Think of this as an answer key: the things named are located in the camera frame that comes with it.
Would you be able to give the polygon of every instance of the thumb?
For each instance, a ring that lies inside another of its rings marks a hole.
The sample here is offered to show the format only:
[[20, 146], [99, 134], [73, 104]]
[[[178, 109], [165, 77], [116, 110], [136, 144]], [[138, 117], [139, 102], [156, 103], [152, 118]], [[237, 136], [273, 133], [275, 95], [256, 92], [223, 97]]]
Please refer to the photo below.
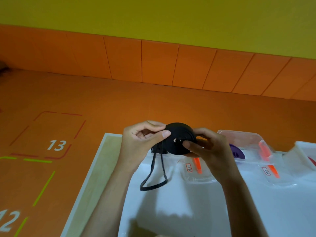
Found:
[[197, 154], [200, 157], [203, 157], [206, 155], [206, 150], [201, 147], [200, 145], [191, 142], [191, 141], [184, 141], [182, 145], [187, 148], [189, 151], [193, 152], [194, 154]]
[[147, 139], [147, 143], [148, 145], [150, 145], [150, 147], [152, 147], [155, 144], [159, 143], [160, 141], [163, 141], [164, 139], [166, 139], [169, 135], [171, 135], [170, 131], [167, 131], [167, 130], [159, 131], [153, 136], [149, 137]]

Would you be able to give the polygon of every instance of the purple round object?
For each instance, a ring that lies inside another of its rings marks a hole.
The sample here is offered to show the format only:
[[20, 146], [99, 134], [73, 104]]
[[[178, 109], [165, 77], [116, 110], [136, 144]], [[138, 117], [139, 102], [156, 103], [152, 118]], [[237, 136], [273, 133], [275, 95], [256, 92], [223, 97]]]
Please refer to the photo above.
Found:
[[244, 153], [237, 146], [234, 146], [233, 144], [229, 144], [229, 146], [232, 150], [234, 158], [245, 159]]

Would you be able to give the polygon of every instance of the label sticker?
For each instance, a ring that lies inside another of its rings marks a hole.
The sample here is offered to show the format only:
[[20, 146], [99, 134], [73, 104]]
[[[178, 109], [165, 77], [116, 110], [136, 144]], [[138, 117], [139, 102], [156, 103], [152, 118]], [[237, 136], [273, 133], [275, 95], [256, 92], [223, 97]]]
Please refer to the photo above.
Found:
[[271, 175], [266, 167], [262, 167], [262, 169], [263, 169], [263, 171], [265, 172], [266, 175]]
[[185, 165], [186, 165], [186, 170], [187, 170], [188, 172], [192, 172], [191, 164], [190, 164], [190, 163], [187, 163], [187, 164], [185, 164]]

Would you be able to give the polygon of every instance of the person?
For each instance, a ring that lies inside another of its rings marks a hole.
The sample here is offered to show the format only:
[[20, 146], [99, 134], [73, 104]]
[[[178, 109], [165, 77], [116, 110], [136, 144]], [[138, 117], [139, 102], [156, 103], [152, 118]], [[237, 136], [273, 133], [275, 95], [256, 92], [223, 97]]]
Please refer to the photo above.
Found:
[[[170, 135], [165, 124], [145, 121], [123, 132], [122, 145], [114, 171], [95, 207], [81, 237], [116, 237], [133, 173], [150, 148]], [[188, 156], [201, 157], [216, 180], [222, 185], [232, 237], [267, 237], [267, 232], [239, 173], [225, 136], [206, 128], [193, 129], [197, 143], [184, 141], [191, 152]]]

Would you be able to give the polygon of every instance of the black wrist strap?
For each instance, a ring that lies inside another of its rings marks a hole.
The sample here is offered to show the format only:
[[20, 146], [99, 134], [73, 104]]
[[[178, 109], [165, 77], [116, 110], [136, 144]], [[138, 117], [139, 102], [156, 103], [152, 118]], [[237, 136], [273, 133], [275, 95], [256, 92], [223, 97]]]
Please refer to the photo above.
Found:
[[[159, 183], [159, 184], [156, 184], [156, 185], [153, 185], [153, 186], [143, 187], [144, 184], [146, 183], [146, 181], [149, 179], [149, 177], [151, 176], [151, 174], [152, 174], [153, 171], [154, 171], [158, 145], [160, 145], [160, 150], [161, 150], [161, 151], [160, 151], [160, 158], [161, 158], [163, 176], [164, 176], [165, 180], [164, 180], [163, 182], [161, 182], [161, 183]], [[139, 188], [139, 189], [140, 189], [141, 191], [151, 191], [151, 190], [157, 189], [157, 188], [159, 188], [159, 187], [162, 187], [163, 185], [165, 185], [165, 184], [168, 183], [168, 178], [167, 178], [167, 176], [166, 176], [165, 167], [164, 167], [164, 165], [163, 165], [163, 159], [162, 159], [162, 142], [160, 142], [158, 145], [157, 145], [157, 147], [156, 147], [156, 149], [155, 149], [155, 152], [154, 152], [153, 161], [151, 162], [150, 173], [149, 173], [149, 175], [147, 176], [147, 178], [140, 184], [140, 188]]]

